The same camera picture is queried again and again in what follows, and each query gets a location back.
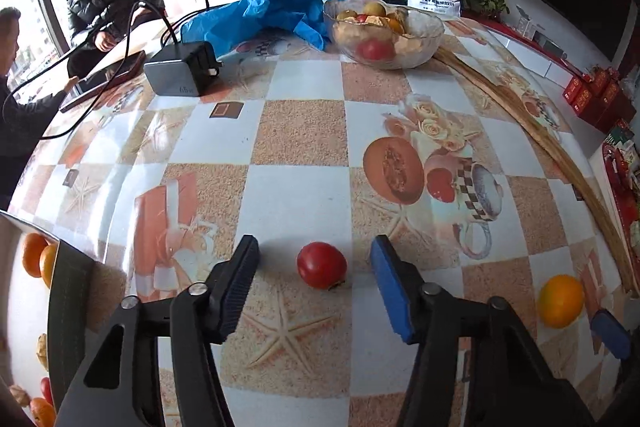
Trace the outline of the red gift boxes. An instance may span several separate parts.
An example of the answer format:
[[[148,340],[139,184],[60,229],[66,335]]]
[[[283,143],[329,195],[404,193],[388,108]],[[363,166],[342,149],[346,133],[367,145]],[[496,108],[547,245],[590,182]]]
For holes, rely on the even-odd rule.
[[[573,76],[563,91],[563,98],[574,113],[602,133],[616,124],[630,124],[637,109],[632,106],[614,68],[596,66],[589,74]]]

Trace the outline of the snack packets pile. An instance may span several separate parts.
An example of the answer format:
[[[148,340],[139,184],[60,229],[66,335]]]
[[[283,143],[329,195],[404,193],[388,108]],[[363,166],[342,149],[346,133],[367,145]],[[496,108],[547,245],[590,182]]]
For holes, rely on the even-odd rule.
[[[634,134],[619,120],[602,144],[605,173],[618,220],[634,257],[639,257],[639,153]]]

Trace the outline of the grey tray box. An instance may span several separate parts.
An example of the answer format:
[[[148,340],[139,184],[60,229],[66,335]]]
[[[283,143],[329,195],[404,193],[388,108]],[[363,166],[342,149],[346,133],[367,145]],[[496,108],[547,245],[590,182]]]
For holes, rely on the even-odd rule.
[[[52,284],[23,268],[23,242],[38,233],[58,244]],[[32,397],[48,376],[60,405],[85,356],[87,298],[94,260],[54,235],[1,213],[1,382]],[[37,339],[47,335],[49,370],[36,357]]]

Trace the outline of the grey power adapter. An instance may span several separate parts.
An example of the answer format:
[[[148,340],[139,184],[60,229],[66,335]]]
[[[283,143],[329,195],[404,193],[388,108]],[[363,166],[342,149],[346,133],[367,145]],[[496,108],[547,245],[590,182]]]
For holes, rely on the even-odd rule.
[[[163,46],[144,63],[143,72],[156,95],[199,98],[221,66],[209,42],[178,42]]]

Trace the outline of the orange on table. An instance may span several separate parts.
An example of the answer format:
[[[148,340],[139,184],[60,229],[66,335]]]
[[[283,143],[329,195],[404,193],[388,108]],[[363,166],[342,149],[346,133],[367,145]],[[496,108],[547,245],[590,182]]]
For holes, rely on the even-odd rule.
[[[542,286],[538,295],[538,317],[550,329],[565,329],[582,314],[585,300],[580,280],[567,274],[555,275]]]

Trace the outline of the mandarin at tray far end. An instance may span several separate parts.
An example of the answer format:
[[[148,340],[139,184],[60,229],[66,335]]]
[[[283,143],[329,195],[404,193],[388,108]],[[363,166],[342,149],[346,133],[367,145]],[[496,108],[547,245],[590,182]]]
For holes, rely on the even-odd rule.
[[[23,268],[31,277],[41,277],[40,256],[48,246],[47,239],[38,233],[28,233],[23,242]]]

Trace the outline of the long wooden stick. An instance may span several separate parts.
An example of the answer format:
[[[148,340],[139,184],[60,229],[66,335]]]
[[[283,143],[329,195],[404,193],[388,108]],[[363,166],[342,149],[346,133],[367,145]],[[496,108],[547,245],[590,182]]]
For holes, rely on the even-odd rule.
[[[551,133],[527,112],[524,104],[509,88],[496,86],[488,78],[480,75],[479,72],[466,65],[460,58],[457,58],[452,52],[444,48],[438,48],[434,57],[488,95],[558,164],[563,176],[582,194],[582,198],[589,208],[594,221],[596,221],[605,242],[608,244],[625,293],[632,298],[638,298],[639,281],[636,274],[634,274],[629,255],[626,253],[626,241],[615,228],[605,205],[597,198],[596,193],[593,192],[592,187],[560,142],[553,138]]]

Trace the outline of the beige walnut in tray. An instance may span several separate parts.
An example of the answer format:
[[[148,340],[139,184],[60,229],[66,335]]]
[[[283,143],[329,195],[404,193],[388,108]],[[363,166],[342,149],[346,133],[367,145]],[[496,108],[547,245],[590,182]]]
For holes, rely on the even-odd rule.
[[[19,385],[11,385],[9,391],[20,407],[29,407],[30,395]]]

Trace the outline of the orange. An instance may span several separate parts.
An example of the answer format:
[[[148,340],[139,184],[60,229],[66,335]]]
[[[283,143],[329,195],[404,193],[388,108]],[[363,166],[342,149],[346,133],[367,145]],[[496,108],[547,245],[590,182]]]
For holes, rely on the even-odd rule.
[[[567,274],[555,275],[542,286],[538,295],[538,317],[550,329],[565,329],[582,314],[585,300],[580,280]]]
[[[40,277],[47,288],[51,287],[53,270],[56,255],[58,254],[58,244],[49,244],[43,248],[39,258]]]

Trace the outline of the red fruit in tray upper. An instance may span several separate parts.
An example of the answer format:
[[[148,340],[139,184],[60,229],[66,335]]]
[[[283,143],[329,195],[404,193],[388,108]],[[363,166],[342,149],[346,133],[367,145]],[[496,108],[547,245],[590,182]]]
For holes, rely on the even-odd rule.
[[[51,382],[48,376],[42,377],[40,379],[40,391],[43,399],[45,399],[47,403],[49,403],[50,406],[53,407],[54,401],[52,397]]]

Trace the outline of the man in dark sweater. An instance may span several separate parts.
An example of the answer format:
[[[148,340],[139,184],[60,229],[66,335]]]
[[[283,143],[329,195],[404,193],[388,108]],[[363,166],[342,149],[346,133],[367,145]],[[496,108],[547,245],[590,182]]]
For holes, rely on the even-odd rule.
[[[20,35],[21,12],[14,8],[1,11],[1,106],[6,108],[1,118],[1,209],[9,208],[18,180],[43,132],[58,113],[58,109],[79,79],[72,77],[57,94],[34,103],[15,101],[8,87],[8,74],[13,65]]]

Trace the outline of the small red fruit on table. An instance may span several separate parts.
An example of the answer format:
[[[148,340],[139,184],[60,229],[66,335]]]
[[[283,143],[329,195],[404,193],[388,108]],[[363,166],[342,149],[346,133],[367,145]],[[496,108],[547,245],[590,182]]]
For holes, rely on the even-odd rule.
[[[314,242],[299,251],[296,267],[308,286],[328,291],[346,281],[348,264],[345,256],[334,246]]]

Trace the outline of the beige walnut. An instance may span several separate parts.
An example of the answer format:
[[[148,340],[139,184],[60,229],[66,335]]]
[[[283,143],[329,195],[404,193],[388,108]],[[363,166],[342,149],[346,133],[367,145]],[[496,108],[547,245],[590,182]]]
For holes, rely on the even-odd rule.
[[[29,407],[30,395],[19,385],[11,385],[9,391],[20,407]]]
[[[43,367],[43,369],[47,372],[49,370],[49,362],[48,362],[48,340],[46,334],[41,334],[37,339],[36,346],[36,357]]]

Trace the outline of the blue plastic bag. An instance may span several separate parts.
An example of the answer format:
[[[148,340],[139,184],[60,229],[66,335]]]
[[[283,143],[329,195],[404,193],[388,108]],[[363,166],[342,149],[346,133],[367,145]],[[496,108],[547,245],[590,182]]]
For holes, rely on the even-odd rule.
[[[322,0],[239,0],[198,14],[180,34],[183,42],[206,41],[224,55],[266,29],[288,31],[320,51],[329,40]]]

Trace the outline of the large mandarin in tray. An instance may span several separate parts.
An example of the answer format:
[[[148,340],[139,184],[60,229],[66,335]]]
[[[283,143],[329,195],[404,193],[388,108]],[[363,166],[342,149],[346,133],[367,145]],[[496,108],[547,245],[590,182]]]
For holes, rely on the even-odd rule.
[[[37,427],[53,427],[56,420],[54,407],[43,398],[34,398],[29,403],[34,423]]]

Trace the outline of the potted green plant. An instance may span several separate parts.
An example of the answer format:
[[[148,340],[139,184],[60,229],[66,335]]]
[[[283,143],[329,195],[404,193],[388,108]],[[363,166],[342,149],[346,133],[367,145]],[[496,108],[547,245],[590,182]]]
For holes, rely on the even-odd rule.
[[[502,14],[510,14],[506,0],[461,0],[465,11],[488,20],[498,20]]]

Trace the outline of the glass fruit bowl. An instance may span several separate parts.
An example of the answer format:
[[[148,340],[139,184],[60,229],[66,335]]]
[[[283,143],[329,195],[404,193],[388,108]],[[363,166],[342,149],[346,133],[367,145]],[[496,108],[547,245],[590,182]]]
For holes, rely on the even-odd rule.
[[[436,15],[382,0],[328,0],[329,38],[352,60],[375,69],[412,69],[431,60],[445,35]]]

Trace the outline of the dark tablet on table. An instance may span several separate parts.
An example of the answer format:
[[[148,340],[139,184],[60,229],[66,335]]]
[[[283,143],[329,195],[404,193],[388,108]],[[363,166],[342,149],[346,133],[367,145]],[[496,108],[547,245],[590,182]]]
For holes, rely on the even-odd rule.
[[[96,96],[100,90],[107,84],[107,89],[115,89],[126,81],[137,77],[142,71],[143,63],[146,59],[146,53],[139,51],[129,55],[124,62],[124,66],[119,72],[119,61],[94,72],[89,77],[82,78],[74,87],[70,95],[67,95],[64,103],[60,107],[61,113],[66,113],[72,108],[78,106],[82,102]]]

